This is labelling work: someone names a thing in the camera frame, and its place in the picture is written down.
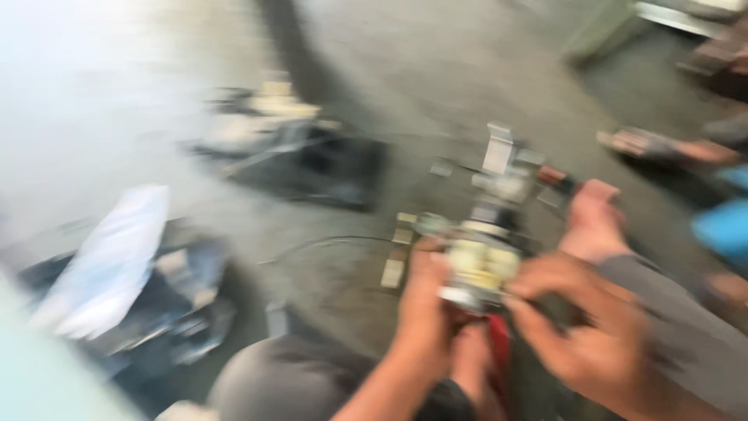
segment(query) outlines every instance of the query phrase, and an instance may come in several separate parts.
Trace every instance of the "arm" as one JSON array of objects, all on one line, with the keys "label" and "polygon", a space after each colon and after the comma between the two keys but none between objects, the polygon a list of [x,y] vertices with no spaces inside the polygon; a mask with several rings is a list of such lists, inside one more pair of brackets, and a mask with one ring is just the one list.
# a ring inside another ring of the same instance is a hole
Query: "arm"
[{"label": "arm", "polygon": [[[519,333],[571,389],[629,421],[730,420],[666,379],[647,355],[647,319],[629,291],[563,253],[526,263],[506,301]],[[590,325],[559,334],[527,300],[557,293]]]},{"label": "arm", "polygon": [[411,420],[447,375],[457,317],[447,314],[438,296],[449,266],[437,248],[433,239],[416,245],[390,350],[333,421]]},{"label": "arm", "polygon": [[411,420],[426,394],[441,379],[428,350],[393,344],[387,356],[333,421]]}]

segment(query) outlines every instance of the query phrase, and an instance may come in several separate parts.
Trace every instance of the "blue object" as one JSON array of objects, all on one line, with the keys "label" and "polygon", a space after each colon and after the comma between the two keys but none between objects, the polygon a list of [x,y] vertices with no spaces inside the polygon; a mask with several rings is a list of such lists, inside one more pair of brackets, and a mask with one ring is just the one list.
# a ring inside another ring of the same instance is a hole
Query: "blue object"
[{"label": "blue object", "polygon": [[[748,169],[741,177],[748,190]],[[748,263],[748,199],[732,200],[702,213],[692,228],[696,238],[730,262]]]}]

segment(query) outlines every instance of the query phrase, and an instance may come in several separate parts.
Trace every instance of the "forearm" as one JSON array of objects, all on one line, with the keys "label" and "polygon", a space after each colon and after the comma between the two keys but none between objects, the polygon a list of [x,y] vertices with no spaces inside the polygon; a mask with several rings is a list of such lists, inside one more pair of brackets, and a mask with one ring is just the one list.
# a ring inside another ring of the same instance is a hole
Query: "forearm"
[{"label": "forearm", "polygon": [[441,379],[423,347],[395,341],[333,421],[407,421]]}]

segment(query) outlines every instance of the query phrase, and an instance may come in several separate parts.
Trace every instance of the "leg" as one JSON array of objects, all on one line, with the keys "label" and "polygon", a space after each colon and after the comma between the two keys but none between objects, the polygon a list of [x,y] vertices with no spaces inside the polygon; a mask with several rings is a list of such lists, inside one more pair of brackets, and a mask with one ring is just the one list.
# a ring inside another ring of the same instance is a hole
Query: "leg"
[{"label": "leg", "polygon": [[663,373],[737,418],[748,415],[748,338],[699,305],[693,295],[633,254],[609,200],[617,190],[592,181],[571,206],[560,249],[598,265],[634,292],[650,314],[655,358]]},{"label": "leg", "polygon": [[234,356],[208,398],[221,421],[326,421],[375,362],[294,336],[266,339]]},{"label": "leg", "polygon": [[[416,415],[423,421],[497,421],[486,382],[488,344],[474,329],[458,340],[451,379],[440,382]],[[218,376],[208,399],[221,421],[326,421],[350,398],[375,361],[343,347],[293,336],[240,351]]]}]

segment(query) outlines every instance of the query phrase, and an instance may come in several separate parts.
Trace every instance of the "hand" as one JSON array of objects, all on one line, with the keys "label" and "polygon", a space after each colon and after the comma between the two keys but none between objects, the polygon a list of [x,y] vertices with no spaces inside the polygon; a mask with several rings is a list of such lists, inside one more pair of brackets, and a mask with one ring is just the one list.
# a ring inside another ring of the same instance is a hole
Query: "hand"
[{"label": "hand", "polygon": [[466,316],[448,306],[438,293],[450,275],[447,257],[435,238],[426,237],[413,248],[410,276],[400,299],[397,334],[391,350],[418,353],[424,363],[445,375],[453,337]]},{"label": "hand", "polygon": [[[519,333],[568,387],[630,420],[672,401],[671,386],[647,360],[646,317],[631,292],[560,252],[524,264],[509,292],[517,296],[506,304]],[[548,293],[582,309],[592,326],[558,333],[527,302]]]},{"label": "hand", "polygon": [[568,231],[559,250],[591,264],[630,254],[621,233],[623,215],[611,204],[619,194],[620,190],[600,180],[587,181],[571,201]]}]

